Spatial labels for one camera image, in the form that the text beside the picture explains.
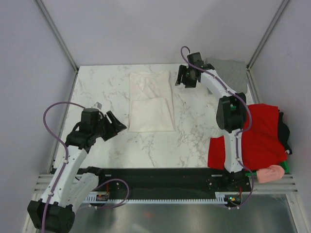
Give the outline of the white red printed t shirt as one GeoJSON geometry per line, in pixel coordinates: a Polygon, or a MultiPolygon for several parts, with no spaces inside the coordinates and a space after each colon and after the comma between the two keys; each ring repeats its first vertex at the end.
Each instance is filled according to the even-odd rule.
{"type": "Polygon", "coordinates": [[[171,73],[132,72],[129,75],[129,132],[174,132],[171,73]]]}

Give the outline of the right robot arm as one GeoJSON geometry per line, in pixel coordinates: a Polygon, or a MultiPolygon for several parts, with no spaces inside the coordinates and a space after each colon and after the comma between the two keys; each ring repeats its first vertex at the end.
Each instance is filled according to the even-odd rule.
{"type": "Polygon", "coordinates": [[[247,120],[249,109],[243,92],[237,93],[229,87],[217,74],[211,64],[205,64],[199,52],[184,56],[183,46],[181,56],[188,64],[180,65],[176,85],[183,84],[185,88],[195,88],[201,83],[218,99],[216,122],[223,131],[225,142],[225,173],[223,187],[234,191],[245,178],[245,168],[242,162],[242,132],[247,120]]]}

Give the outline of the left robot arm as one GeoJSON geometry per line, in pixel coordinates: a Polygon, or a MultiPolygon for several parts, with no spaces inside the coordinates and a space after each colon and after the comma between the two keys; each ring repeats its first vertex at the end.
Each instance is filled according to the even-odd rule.
{"type": "Polygon", "coordinates": [[[111,111],[103,114],[96,108],[86,108],[81,112],[81,120],[66,137],[61,166],[40,199],[28,205],[27,211],[36,229],[43,233],[71,230],[76,212],[89,193],[101,191],[107,184],[104,176],[94,173],[83,174],[74,184],[80,165],[98,138],[107,141],[125,129],[111,111]]]}

